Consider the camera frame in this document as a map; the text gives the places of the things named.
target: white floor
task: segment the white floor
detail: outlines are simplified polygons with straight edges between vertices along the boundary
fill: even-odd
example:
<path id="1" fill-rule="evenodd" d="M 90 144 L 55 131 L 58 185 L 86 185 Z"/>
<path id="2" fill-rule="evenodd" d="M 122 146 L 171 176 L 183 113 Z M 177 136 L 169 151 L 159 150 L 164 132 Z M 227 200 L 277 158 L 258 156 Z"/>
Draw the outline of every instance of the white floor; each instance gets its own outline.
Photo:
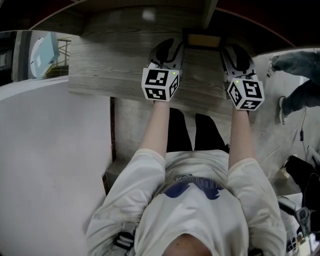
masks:
<path id="1" fill-rule="evenodd" d="M 305 159 L 305 152 L 300 141 L 300 130 L 305 110 L 292 113 L 287 124 L 279 122 L 278 99 L 288 96 L 301 84 L 301 77 L 282 71 L 267 78 L 270 54 L 254 58 L 259 80 L 263 81 L 265 102 L 259 108 L 255 124 L 252 127 L 255 141 L 256 159 L 267 175 L 278 195 L 299 192 L 293 180 L 283 179 L 280 168 L 288 156 L 296 153 Z M 116 155 L 118 158 L 130 159 L 138 149 L 148 118 L 152 102 L 138 102 L 126 99 L 115 100 L 115 136 Z M 319 142 L 320 107 L 308 108 L 304 121 L 304 145 L 316 147 Z M 194 144 L 196 125 L 195 113 L 184 112 L 185 122 L 192 145 Z M 214 120 L 225 143 L 230 142 L 231 123 Z"/>
<path id="2" fill-rule="evenodd" d="M 0 255 L 87 255 L 112 162 L 109 99 L 63 82 L 0 101 Z"/>

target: forearm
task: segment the forearm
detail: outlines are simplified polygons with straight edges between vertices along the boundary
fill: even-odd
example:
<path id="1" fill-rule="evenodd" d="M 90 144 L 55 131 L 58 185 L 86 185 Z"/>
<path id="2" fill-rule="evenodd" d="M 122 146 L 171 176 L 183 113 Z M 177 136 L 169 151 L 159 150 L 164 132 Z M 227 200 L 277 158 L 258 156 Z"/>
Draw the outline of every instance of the forearm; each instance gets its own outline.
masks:
<path id="1" fill-rule="evenodd" d="M 246 158 L 255 158 L 254 144 L 246 111 L 233 108 L 229 169 Z"/>
<path id="2" fill-rule="evenodd" d="M 156 101 L 153 105 L 140 149 L 150 149 L 165 157 L 168 143 L 170 103 Z"/>
<path id="3" fill-rule="evenodd" d="M 249 231 L 249 248 L 259 248 L 264 256 L 283 256 L 286 229 L 276 194 L 264 171 L 254 159 L 233 166 L 228 190 L 239 200 Z"/>

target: person's leg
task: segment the person's leg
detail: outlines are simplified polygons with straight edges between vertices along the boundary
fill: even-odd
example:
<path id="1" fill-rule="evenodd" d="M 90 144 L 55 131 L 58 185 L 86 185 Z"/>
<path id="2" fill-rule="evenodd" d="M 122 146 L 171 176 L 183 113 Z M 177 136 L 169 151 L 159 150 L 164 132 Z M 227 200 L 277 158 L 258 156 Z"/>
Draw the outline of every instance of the person's leg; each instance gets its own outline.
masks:
<path id="1" fill-rule="evenodd" d="M 210 116 L 203 114 L 195 115 L 195 146 L 194 150 L 222 150 L 227 151 L 224 140 Z"/>
<path id="2" fill-rule="evenodd" d="M 192 151 L 192 145 L 187 131 L 184 114 L 178 109 L 170 108 L 166 152 L 178 151 Z"/>
<path id="3" fill-rule="evenodd" d="M 310 163 L 296 157 L 290 156 L 285 163 L 285 170 L 291 175 L 294 182 L 300 187 L 301 192 L 306 190 L 311 174 L 316 173 L 316 170 Z"/>
<path id="4" fill-rule="evenodd" d="M 320 53 L 309 51 L 289 52 L 274 56 L 271 60 L 274 71 L 302 76 L 320 85 Z"/>
<path id="5" fill-rule="evenodd" d="M 296 88 L 289 97 L 284 98 L 280 107 L 283 115 L 287 117 L 304 107 L 316 106 L 320 106 L 320 85 L 308 80 Z"/>

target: wooden board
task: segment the wooden board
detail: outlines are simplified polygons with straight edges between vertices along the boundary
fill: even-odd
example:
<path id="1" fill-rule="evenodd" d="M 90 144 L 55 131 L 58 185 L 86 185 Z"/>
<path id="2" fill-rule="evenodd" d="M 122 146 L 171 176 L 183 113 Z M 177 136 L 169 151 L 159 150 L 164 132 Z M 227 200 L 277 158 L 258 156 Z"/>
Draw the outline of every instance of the wooden board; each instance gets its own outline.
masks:
<path id="1" fill-rule="evenodd" d="M 182 28 L 201 23 L 201 12 L 165 7 L 130 7 L 92 17 L 83 36 L 72 38 L 69 89 L 145 101 L 141 79 L 150 51 L 168 38 L 180 42 Z M 186 49 L 182 71 L 172 103 L 231 120 L 232 103 L 225 100 L 220 53 Z"/>
<path id="2" fill-rule="evenodd" d="M 32 31 L 18 31 L 16 33 L 12 58 L 13 82 L 19 82 L 28 79 L 31 34 Z"/>

